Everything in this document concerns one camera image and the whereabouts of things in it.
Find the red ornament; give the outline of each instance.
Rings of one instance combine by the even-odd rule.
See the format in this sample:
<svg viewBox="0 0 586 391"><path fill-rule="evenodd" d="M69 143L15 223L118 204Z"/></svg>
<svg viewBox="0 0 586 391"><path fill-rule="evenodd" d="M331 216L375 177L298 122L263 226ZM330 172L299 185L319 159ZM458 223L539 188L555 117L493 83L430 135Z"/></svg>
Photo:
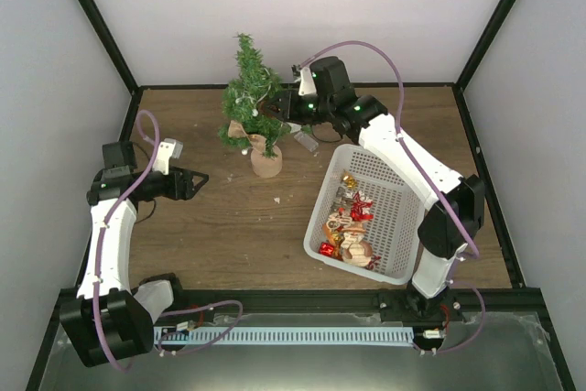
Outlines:
<svg viewBox="0 0 586 391"><path fill-rule="evenodd" d="M333 252L336 250L336 248L331 245L328 242L321 242L321 246L320 246L320 254L322 255L326 255L326 256L333 256Z"/></svg>
<svg viewBox="0 0 586 391"><path fill-rule="evenodd" d="M371 201L361 201L360 194L356 192L354 194L354 203L352 205L352 210L350 211L350 216L355 222L363 222L367 220L373 220L374 216L372 214L364 213L364 208L370 208L373 206Z"/></svg>

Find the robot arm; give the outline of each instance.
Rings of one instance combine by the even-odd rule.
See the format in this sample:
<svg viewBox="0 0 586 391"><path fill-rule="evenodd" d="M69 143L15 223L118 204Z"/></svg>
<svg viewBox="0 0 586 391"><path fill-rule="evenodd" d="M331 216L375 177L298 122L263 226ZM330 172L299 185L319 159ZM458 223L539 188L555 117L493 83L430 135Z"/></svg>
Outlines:
<svg viewBox="0 0 586 391"><path fill-rule="evenodd" d="M147 353L153 346L153 323L174 300L173 278L156 277L134 293L128 281L130 238L141 201L166 197L190 200L208 181L208 175L169 165L179 157L182 144L165 139L159 144L153 169L142 183L114 211L103 236L99 302L101 321L108 345L116 359ZM92 240L87 268L76 299L63 304L60 322L86 366L107 362L98 341L92 315L93 283L98 236L103 220L117 199L141 173L134 173L136 158L131 142L103 146L104 169L87 193L92 213Z"/></svg>
<svg viewBox="0 0 586 391"><path fill-rule="evenodd" d="M262 111L281 121L302 125L331 123L341 136L348 136L355 144L375 153L409 185L428 210L418 227L424 250L410 284L423 299L421 302L434 299L446 287L451 267L460 258L466 243L397 138L403 137L471 237L483 225L482 181L476 176L464 179L404 131L397 135L393 116L373 96L356 95L344 64L337 57L316 60L301 70L294 67L293 72L299 78L298 91L276 94L263 103Z"/></svg>

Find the small christmas tree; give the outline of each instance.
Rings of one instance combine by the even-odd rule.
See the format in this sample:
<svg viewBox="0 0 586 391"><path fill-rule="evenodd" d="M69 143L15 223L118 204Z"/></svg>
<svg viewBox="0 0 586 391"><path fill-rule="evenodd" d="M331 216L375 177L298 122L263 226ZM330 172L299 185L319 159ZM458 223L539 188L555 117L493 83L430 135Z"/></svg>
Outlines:
<svg viewBox="0 0 586 391"><path fill-rule="evenodd" d="M276 141L290 130L289 125L277 119L260 114L258 108L263 100L281 90L281 79L275 71L263 64L260 50L253 47L253 39L246 34L238 34L240 50L236 54L240 74L231 80L223 92L223 113L231 120L240 123L248 135L266 138L265 157L274 157ZM229 124L219 132L226 146L246 149L251 146L247 137L229 137Z"/></svg>

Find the white plastic basket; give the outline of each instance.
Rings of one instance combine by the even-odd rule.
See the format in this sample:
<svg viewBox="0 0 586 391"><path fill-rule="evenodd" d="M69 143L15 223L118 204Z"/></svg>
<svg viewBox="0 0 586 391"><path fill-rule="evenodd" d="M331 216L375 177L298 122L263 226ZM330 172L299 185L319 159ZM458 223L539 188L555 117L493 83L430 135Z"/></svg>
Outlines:
<svg viewBox="0 0 586 391"><path fill-rule="evenodd" d="M364 222L365 240L381 260L373 270L351 266L320 254L327 238L321 227L331 213L344 170L358 181L358 189L373 199L374 218ZM339 146L331 158L328 172L309 220L303 247L309 256L326 265L390 284L405 284L413 274L418 253L418 225L424 214L423 202L397 174L374 154L357 146Z"/></svg>

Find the wooden surface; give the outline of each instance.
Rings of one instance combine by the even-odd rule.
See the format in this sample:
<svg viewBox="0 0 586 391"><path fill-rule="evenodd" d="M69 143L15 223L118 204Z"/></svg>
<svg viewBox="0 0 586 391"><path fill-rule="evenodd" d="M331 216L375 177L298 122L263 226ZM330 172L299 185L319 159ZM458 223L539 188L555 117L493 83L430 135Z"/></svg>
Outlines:
<svg viewBox="0 0 586 391"><path fill-rule="evenodd" d="M396 109L396 88L358 92L376 96L392 113ZM406 97L402 126L409 134L461 174L475 172L451 90L409 88ZM208 173L210 182L191 201L158 199L155 215L135 226L131 285L175 272L184 288L391 288L326 266L303 250L311 211L339 144L320 143L315 156L287 136L278 143L283 170L275 178L260 179L250 157L225 147L216 135L226 122L221 102L220 90L144 93L140 107L156 115L161 137L183 142L175 165ZM145 129L150 130L147 122ZM136 130L132 138L152 150ZM150 209L150 203L141 204L138 218ZM482 259L461 264L456 278L479 288L510 288L488 209L476 243Z"/></svg>

